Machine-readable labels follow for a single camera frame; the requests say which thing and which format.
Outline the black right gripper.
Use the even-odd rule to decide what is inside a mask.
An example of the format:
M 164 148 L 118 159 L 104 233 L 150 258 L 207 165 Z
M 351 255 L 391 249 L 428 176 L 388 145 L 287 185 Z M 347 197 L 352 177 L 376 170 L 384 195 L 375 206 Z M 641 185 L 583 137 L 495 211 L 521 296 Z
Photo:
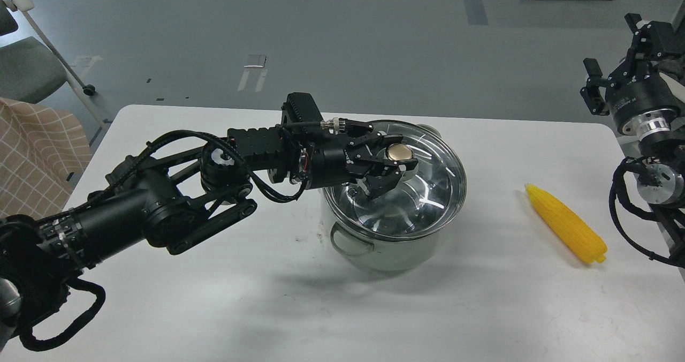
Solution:
M 666 120 L 682 116 L 682 101 L 660 75 L 660 63 L 683 57 L 683 37 L 668 22 L 644 20 L 638 13 L 624 19 L 631 31 L 626 56 L 605 76 L 595 58 L 584 58 L 587 74 L 580 96 L 592 115 L 610 116 L 616 132 L 635 135 L 632 120 L 659 111 Z

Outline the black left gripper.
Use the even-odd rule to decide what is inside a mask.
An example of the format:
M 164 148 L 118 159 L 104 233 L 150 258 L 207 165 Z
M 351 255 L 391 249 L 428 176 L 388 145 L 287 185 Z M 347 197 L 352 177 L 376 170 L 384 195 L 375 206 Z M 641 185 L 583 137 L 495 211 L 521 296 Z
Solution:
M 416 176 L 418 159 L 391 159 L 387 150 L 401 142 L 399 134 L 380 132 L 371 122 L 321 121 L 321 133 L 289 132 L 296 159 L 291 180 L 306 189 L 362 182 L 368 199 L 376 199 Z

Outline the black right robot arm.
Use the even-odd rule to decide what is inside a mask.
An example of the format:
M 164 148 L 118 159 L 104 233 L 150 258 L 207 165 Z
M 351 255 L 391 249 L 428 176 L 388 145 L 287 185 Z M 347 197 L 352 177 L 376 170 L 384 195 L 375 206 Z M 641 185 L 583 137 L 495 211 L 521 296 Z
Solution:
M 632 40 L 621 64 L 608 75 L 596 59 L 585 58 L 580 96 L 592 115 L 610 116 L 616 132 L 637 140 L 637 157 L 616 168 L 609 208 L 615 228 L 648 259 L 683 268 L 684 157 L 683 35 L 668 22 L 645 22 L 638 13 L 625 21 Z M 655 221 L 669 237 L 665 257 L 632 240 L 618 218 L 617 204 L 645 221 Z

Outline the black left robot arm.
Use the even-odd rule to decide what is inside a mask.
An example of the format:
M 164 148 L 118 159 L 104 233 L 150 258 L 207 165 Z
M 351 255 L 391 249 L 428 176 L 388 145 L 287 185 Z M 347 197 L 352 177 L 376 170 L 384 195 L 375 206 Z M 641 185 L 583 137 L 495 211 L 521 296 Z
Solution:
M 80 206 L 39 220 L 2 218 L 2 345 L 16 337 L 39 352 L 68 342 L 105 302 L 102 286 L 81 279 L 84 269 L 142 240 L 181 254 L 251 216 L 254 188 L 276 203 L 347 183 L 379 198 L 417 167 L 402 140 L 349 119 L 225 137 L 165 133 L 128 155 Z

